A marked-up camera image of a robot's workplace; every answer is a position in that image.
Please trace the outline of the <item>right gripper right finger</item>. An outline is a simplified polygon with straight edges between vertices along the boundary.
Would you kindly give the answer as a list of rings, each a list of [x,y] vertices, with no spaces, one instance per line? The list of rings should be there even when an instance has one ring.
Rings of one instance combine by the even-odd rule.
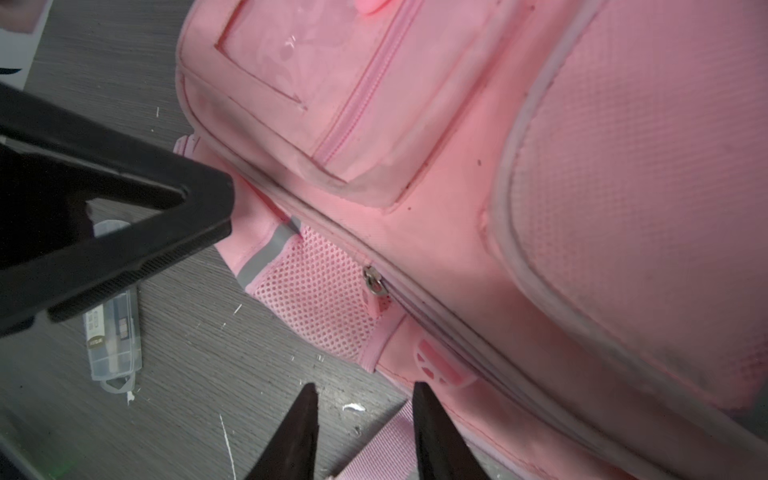
[[[421,480],[489,479],[428,383],[414,384],[412,407]]]

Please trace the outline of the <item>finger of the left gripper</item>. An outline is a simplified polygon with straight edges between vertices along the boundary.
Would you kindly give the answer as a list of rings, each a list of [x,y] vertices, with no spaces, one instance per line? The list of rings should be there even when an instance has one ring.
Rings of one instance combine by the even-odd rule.
[[[66,321],[231,231],[230,175],[10,86],[1,133],[1,332]]]

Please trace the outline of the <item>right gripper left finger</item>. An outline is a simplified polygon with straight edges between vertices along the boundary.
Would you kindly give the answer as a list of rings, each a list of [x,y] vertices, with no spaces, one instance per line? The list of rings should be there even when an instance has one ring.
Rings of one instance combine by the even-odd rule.
[[[319,434],[318,393],[303,386],[247,480],[312,480]]]

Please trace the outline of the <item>pink student backpack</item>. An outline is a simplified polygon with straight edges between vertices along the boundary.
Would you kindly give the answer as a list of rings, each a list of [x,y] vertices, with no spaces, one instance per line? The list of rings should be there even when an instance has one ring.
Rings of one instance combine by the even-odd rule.
[[[525,479],[767,475],[763,1],[197,1],[176,151],[306,341]]]

